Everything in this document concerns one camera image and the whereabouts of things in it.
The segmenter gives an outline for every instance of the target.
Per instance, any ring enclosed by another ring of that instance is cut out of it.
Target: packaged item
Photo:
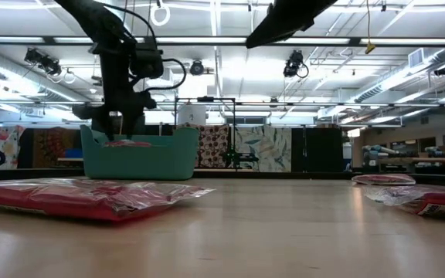
[[[445,218],[445,187],[435,185],[363,187],[365,196],[422,216]]]
[[[0,181],[0,208],[54,216],[120,221],[160,212],[212,189],[189,185],[79,178]]]
[[[132,140],[120,140],[114,142],[107,142],[106,147],[152,147],[148,142],[136,142]]]
[[[415,180],[404,174],[376,174],[359,175],[352,178],[352,181],[362,185],[414,185]]]

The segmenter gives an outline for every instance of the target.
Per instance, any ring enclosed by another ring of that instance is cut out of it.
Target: table surface
[[[445,277],[445,221],[350,181],[217,180],[124,225],[0,212],[0,278]]]

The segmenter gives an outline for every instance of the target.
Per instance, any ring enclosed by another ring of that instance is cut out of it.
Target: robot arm
[[[117,7],[93,0],[56,2],[78,21],[94,42],[90,52],[100,57],[104,105],[74,107],[73,113],[82,120],[97,121],[112,141],[114,129],[109,114],[119,111],[123,115],[123,132],[130,138],[138,118],[144,114],[144,108],[157,106],[148,92],[135,93],[133,86],[142,78],[158,78],[163,74],[161,51],[149,39],[138,43],[123,22],[106,8]]]

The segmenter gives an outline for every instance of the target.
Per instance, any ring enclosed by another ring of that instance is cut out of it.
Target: leaf print fabric
[[[242,162],[242,168],[259,172],[291,172],[291,129],[237,127],[236,152],[255,154],[258,162]]]

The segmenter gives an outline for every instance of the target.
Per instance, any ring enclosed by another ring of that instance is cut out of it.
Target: teal basket
[[[199,131],[190,127],[175,130],[173,136],[134,135],[133,141],[151,147],[103,147],[107,137],[81,126],[85,175],[95,179],[181,181],[193,176]],[[115,140],[126,139],[114,135]]]

